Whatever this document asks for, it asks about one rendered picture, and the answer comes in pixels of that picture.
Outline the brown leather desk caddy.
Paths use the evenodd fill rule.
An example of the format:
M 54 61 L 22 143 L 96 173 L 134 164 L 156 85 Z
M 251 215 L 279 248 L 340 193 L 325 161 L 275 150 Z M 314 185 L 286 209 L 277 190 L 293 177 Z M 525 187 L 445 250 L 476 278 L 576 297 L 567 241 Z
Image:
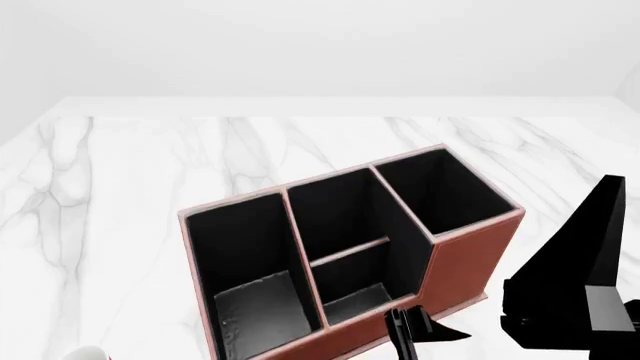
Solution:
M 212 360 L 343 360 L 485 298 L 525 211 L 443 145 L 183 209 Z

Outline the white and red mug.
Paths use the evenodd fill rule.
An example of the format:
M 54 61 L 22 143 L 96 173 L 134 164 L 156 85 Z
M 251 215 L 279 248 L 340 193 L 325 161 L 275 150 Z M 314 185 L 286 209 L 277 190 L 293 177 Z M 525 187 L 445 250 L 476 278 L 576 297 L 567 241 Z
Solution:
M 109 354 L 101 347 L 86 345 L 77 347 L 59 360 L 112 360 Z

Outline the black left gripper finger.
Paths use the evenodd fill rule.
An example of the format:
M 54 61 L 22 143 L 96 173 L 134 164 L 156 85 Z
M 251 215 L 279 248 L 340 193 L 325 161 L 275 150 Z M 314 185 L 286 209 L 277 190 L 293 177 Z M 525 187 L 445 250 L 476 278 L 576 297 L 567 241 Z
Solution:
M 389 339 L 399 360 L 418 360 L 404 310 L 392 308 L 384 314 Z
M 459 341 L 471 337 L 465 332 L 435 322 L 421 305 L 408 308 L 406 319 L 414 343 Z

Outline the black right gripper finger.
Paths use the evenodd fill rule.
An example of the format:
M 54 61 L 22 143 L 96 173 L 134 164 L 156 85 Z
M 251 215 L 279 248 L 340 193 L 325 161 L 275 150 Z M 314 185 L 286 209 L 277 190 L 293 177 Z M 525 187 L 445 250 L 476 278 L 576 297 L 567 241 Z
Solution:
M 599 251 L 595 257 L 587 284 L 615 287 L 618 276 L 622 233 L 626 209 L 626 182 L 623 176 L 604 176 L 596 185 L 601 194 L 596 219 L 604 221 L 604 230 L 597 239 Z
M 597 220 L 601 194 L 593 188 L 565 224 L 504 282 L 505 293 L 592 286 L 587 281 L 600 245 L 604 221 Z

